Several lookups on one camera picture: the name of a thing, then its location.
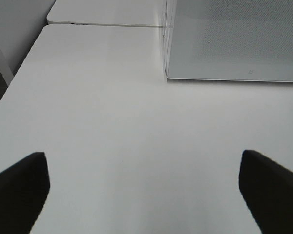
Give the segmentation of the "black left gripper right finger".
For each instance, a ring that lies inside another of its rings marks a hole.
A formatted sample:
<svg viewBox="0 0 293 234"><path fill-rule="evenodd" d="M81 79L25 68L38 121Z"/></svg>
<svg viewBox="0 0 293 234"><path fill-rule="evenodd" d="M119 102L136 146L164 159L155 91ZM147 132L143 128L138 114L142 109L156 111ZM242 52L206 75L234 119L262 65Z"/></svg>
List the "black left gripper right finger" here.
<svg viewBox="0 0 293 234"><path fill-rule="evenodd" d="M293 234L293 172L255 150L244 150L238 186L263 234Z"/></svg>

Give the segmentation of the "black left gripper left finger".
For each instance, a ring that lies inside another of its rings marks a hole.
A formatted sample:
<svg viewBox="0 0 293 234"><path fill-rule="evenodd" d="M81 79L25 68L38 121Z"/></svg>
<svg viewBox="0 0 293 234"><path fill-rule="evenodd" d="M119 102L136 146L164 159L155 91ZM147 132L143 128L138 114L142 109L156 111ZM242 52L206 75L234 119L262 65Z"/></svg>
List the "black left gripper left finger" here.
<svg viewBox="0 0 293 234"><path fill-rule="evenodd" d="M0 172L0 234L28 234L50 191L44 152L34 152Z"/></svg>

